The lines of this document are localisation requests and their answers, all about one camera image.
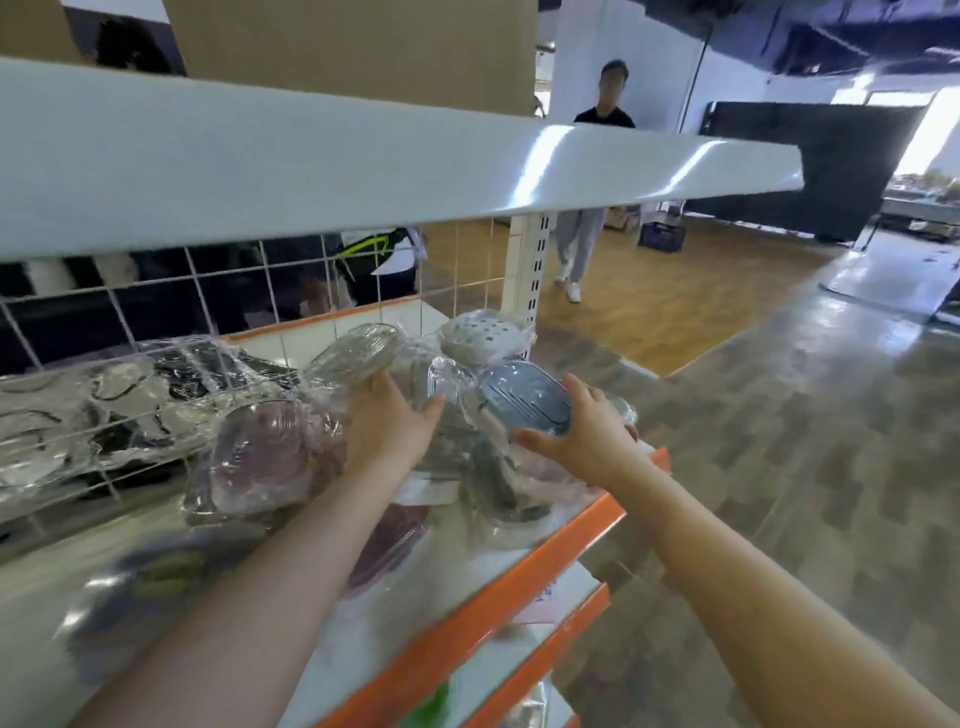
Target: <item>orange shelf edge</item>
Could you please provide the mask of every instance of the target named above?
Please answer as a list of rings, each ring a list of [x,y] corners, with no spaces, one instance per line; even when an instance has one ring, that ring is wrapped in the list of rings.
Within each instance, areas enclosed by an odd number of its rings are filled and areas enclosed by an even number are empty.
[[[311,324],[318,324],[321,321],[332,321],[333,319],[342,319],[345,316],[352,316],[355,313],[362,313],[363,311],[370,311],[374,308],[389,308],[392,305],[398,305],[399,303],[409,303],[411,301],[419,301],[420,296],[404,296],[399,299],[390,299],[389,301],[382,301],[380,303],[368,303],[367,305],[356,305],[353,308],[344,308],[339,311],[330,311],[329,313],[318,313],[315,316],[307,316],[305,319],[297,319],[296,321],[284,321],[281,324],[268,324],[265,327],[251,328],[249,331],[240,331],[238,333],[228,334],[224,336],[224,340],[230,344],[237,344],[241,341],[246,341],[247,339],[255,339],[257,336],[263,336],[267,333],[280,333],[281,331],[289,331],[293,328],[300,328],[305,326],[310,326]]]
[[[574,640],[610,606],[610,591],[606,584],[587,597],[587,600],[567,617],[530,658],[516,669],[506,682],[480,706],[463,728],[494,728],[498,722],[523,699],[570,648]]]
[[[598,498],[449,617],[415,637],[384,672],[317,723],[316,728],[399,723],[430,697],[490,634],[541,594],[622,517],[623,509],[612,496],[604,494]]]

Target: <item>left arm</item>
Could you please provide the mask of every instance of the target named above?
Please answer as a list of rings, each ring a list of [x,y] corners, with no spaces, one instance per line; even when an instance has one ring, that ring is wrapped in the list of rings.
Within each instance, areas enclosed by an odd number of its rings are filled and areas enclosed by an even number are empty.
[[[72,728],[275,728],[442,409],[439,398],[414,412],[389,375],[372,377],[354,400],[343,477],[97,693]]]

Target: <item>left hand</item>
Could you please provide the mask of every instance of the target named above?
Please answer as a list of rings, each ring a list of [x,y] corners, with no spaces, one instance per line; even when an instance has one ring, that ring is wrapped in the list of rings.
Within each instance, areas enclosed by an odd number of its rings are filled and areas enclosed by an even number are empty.
[[[383,466],[407,476],[426,453],[444,410],[444,396],[430,398],[420,412],[400,394],[386,369],[367,379],[350,401],[347,472]]]

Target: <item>gray floor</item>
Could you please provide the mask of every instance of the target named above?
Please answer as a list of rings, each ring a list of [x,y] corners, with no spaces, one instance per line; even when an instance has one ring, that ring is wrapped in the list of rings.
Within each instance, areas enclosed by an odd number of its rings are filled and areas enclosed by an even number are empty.
[[[960,709],[960,337],[821,290],[659,382],[614,371],[690,492]],[[555,673],[585,728],[753,725],[629,522],[583,562],[613,593]]]
[[[960,250],[953,245],[877,231],[868,252],[838,267],[824,287],[925,323],[960,279]]]

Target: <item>black t-shirt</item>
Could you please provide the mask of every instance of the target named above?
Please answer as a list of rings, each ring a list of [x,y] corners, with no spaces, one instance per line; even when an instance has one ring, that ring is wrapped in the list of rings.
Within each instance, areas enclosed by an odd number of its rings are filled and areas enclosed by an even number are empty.
[[[577,118],[573,120],[574,122],[586,122],[588,124],[603,124],[608,127],[624,127],[626,129],[635,129],[636,124],[634,120],[630,118],[626,111],[620,107],[614,107],[606,116],[601,116],[597,113],[596,107],[592,109],[587,109],[583,113],[578,113]]]

